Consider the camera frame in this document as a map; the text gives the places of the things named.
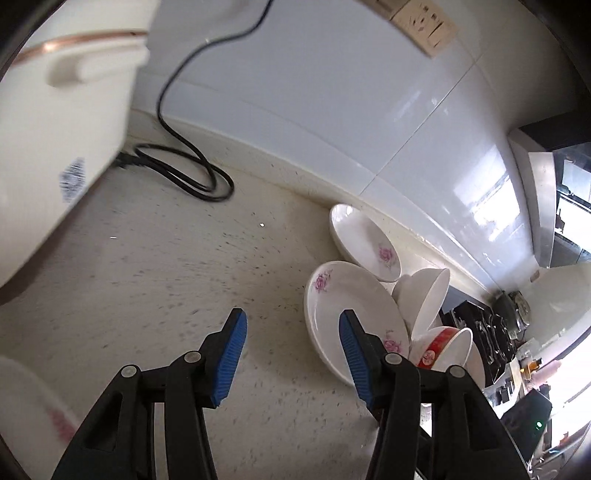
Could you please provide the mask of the red banded white bowl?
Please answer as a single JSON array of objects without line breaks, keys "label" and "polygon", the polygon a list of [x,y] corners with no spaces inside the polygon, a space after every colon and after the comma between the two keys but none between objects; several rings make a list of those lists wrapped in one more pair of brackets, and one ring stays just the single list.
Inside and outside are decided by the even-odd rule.
[{"label": "red banded white bowl", "polygon": [[483,361],[469,328],[434,327],[411,342],[409,360],[426,370],[464,367],[480,389],[486,386]]}]

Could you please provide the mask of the plain white bowl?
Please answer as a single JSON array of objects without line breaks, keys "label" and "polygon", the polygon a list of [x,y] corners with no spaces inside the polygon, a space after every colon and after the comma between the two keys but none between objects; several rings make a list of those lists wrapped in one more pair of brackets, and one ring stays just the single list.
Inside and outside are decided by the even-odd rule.
[{"label": "plain white bowl", "polygon": [[426,268],[401,276],[394,286],[392,296],[412,340],[431,328],[448,294],[450,280],[449,269]]}]

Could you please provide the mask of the floral white plate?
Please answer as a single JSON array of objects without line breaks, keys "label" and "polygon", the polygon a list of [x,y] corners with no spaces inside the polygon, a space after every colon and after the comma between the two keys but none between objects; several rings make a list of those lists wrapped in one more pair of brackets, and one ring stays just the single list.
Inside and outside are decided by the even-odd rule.
[{"label": "floral white plate", "polygon": [[367,270],[345,261],[322,264],[304,289],[304,318],[322,362],[343,383],[353,385],[339,339],[339,316],[352,310],[366,332],[380,338],[389,352],[407,357],[410,335],[389,291]]},{"label": "floral white plate", "polygon": [[365,213],[348,204],[329,211],[329,231],[348,261],[366,269],[377,280],[394,283],[402,275],[399,254],[384,231]]}]

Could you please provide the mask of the large white plate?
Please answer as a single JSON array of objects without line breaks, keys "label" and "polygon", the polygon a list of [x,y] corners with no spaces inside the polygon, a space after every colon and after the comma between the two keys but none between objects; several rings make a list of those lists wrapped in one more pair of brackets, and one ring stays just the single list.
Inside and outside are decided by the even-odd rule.
[{"label": "large white plate", "polygon": [[37,375],[1,359],[1,437],[32,479],[49,479],[80,422]]}]

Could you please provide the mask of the black gas stove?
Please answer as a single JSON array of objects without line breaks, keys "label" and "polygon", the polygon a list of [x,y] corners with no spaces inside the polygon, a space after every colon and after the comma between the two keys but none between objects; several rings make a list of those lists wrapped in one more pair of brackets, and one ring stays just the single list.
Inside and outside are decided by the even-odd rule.
[{"label": "black gas stove", "polygon": [[529,326],[519,311],[516,292],[503,291],[488,306],[450,287],[439,315],[445,326],[472,331],[474,345],[465,368],[489,396],[507,400],[514,389],[511,362],[517,359]]}]

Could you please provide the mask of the range hood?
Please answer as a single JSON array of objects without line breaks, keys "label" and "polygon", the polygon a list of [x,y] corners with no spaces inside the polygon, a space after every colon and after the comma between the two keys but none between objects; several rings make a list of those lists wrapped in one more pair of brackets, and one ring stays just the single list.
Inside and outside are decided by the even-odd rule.
[{"label": "range hood", "polygon": [[580,110],[508,135],[542,268],[590,261],[590,117]]}]

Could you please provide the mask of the cream rice cooker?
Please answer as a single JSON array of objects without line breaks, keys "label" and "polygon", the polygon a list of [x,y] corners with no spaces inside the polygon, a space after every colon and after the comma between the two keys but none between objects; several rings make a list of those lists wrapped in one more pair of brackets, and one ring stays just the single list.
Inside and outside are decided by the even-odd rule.
[{"label": "cream rice cooker", "polygon": [[66,1],[1,80],[1,281],[30,260],[123,145],[156,1]]}]

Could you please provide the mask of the floral white plate by wall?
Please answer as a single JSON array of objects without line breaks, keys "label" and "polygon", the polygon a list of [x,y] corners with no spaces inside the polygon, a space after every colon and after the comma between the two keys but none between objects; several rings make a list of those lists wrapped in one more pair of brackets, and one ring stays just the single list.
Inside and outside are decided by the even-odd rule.
[{"label": "floral white plate by wall", "polygon": [[402,275],[399,254],[384,231],[365,213],[348,204],[329,211],[329,231],[348,261],[366,269],[377,280],[394,283]]}]

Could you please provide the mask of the beige wall socket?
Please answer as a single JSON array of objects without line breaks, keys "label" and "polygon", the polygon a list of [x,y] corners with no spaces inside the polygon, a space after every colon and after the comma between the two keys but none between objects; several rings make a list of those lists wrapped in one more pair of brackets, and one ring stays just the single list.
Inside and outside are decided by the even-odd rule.
[{"label": "beige wall socket", "polygon": [[459,31],[434,1],[362,0],[361,3],[398,28],[431,58],[443,51]]}]

